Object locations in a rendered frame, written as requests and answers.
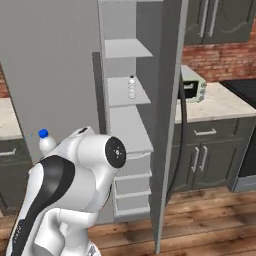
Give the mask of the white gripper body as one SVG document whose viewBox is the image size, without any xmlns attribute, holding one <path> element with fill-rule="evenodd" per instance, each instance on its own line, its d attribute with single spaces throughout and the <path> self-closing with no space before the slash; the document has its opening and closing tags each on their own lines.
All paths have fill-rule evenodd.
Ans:
<svg viewBox="0 0 256 256">
<path fill-rule="evenodd" d="M 82 139 L 82 135 L 69 136 L 56 146 L 50 155 L 58 155 L 70 161 L 76 161 L 78 144 Z"/>
</svg>

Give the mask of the grey freezer shelf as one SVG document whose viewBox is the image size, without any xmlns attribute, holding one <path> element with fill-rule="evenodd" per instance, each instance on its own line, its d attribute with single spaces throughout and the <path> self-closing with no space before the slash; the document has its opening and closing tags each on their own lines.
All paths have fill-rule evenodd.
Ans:
<svg viewBox="0 0 256 256">
<path fill-rule="evenodd" d="M 152 57 L 152 53 L 138 39 L 106 40 L 105 54 L 108 59 Z"/>
<path fill-rule="evenodd" d="M 123 142 L 128 153 L 153 151 L 136 106 L 111 108 L 110 131 Z"/>
<path fill-rule="evenodd" d="M 107 79 L 108 102 L 110 107 L 129 106 L 136 104 L 150 104 L 144 88 L 137 77 L 135 80 L 135 98 L 131 99 L 128 94 L 128 77 L 114 77 Z"/>
</svg>

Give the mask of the grey freezer drawer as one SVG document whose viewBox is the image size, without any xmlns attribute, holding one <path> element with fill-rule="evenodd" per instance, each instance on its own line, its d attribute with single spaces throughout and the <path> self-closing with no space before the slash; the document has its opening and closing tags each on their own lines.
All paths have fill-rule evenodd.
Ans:
<svg viewBox="0 0 256 256">
<path fill-rule="evenodd" d="M 141 176 L 115 181 L 117 193 L 119 195 L 145 192 L 149 190 L 149 176 Z"/>
<path fill-rule="evenodd" d="M 115 200 L 115 213 L 117 216 L 144 213 L 149 210 L 148 195 L 120 198 Z"/>
<path fill-rule="evenodd" d="M 128 154 L 119 176 L 139 175 L 150 172 L 151 153 Z"/>
</svg>

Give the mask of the grey fridge freezer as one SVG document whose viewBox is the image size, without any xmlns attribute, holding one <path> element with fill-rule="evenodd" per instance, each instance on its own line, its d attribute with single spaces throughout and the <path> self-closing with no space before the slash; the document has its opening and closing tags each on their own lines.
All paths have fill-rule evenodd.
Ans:
<svg viewBox="0 0 256 256">
<path fill-rule="evenodd" d="M 151 0 L 0 0 L 0 66 L 33 162 L 39 161 L 38 130 L 57 142 L 85 125 L 111 134 L 107 79 L 136 75 L 136 62 L 147 57 L 113 58 L 105 41 L 138 39 L 136 10 Z M 150 172 L 119 176 L 116 180 Z M 101 223 L 150 218 L 144 213 L 117 216 L 115 181 Z"/>
</svg>

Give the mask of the grey freezer door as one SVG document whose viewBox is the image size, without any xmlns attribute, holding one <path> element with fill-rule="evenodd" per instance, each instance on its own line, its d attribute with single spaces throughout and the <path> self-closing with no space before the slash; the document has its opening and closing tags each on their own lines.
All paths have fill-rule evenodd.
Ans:
<svg viewBox="0 0 256 256">
<path fill-rule="evenodd" d="M 136 75 L 151 100 L 139 113 L 153 145 L 149 203 L 155 253 L 160 252 L 167 194 L 179 168 L 171 156 L 188 5 L 189 0 L 151 0 L 138 3 L 136 10 L 136 36 L 151 53 L 136 62 Z"/>
</svg>

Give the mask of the clear plastic water bottle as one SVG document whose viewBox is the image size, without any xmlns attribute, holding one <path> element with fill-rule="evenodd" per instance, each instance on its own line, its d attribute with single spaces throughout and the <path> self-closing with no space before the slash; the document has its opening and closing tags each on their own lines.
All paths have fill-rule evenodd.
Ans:
<svg viewBox="0 0 256 256">
<path fill-rule="evenodd" d="M 129 77 L 128 92 L 129 92 L 130 99 L 136 98 L 136 81 L 135 81 L 135 77 L 133 75 L 131 75 Z"/>
<path fill-rule="evenodd" d="M 46 156 L 56 147 L 56 141 L 49 135 L 47 129 L 38 131 L 39 148 L 43 156 Z"/>
</svg>

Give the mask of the dark green base cupboards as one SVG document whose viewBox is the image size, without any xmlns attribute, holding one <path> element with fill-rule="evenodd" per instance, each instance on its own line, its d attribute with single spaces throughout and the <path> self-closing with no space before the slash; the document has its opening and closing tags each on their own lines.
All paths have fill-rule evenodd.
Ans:
<svg viewBox="0 0 256 256">
<path fill-rule="evenodd" d="M 23 139 L 0 140 L 0 210 L 15 214 L 24 199 L 31 157 Z"/>
<path fill-rule="evenodd" d="M 238 169 L 254 124 L 254 117 L 188 123 L 184 155 L 172 191 L 226 185 Z"/>
</svg>

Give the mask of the pale green toaster oven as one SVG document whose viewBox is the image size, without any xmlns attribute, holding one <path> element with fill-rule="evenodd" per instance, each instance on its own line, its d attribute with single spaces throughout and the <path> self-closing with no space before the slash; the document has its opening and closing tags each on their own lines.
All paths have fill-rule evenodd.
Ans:
<svg viewBox="0 0 256 256">
<path fill-rule="evenodd" d="M 204 100 L 207 83 L 197 72 L 187 65 L 181 66 L 186 101 L 199 103 Z"/>
</svg>

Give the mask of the black and steel stove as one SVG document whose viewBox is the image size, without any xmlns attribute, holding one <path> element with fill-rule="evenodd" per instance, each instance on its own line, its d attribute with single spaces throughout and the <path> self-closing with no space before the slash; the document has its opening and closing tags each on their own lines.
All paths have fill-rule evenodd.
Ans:
<svg viewBox="0 0 256 256">
<path fill-rule="evenodd" d="M 256 111 L 256 78 L 224 80 L 221 84 Z M 250 137 L 243 150 L 238 170 L 228 182 L 231 192 L 256 190 L 256 116 L 247 125 Z"/>
</svg>

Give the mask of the dark green wall cupboards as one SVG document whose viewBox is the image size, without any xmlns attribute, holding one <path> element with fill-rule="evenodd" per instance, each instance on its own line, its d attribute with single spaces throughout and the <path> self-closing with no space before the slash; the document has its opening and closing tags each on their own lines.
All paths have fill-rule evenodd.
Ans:
<svg viewBox="0 0 256 256">
<path fill-rule="evenodd" d="M 189 0 L 185 45 L 247 42 L 256 0 Z"/>
</svg>

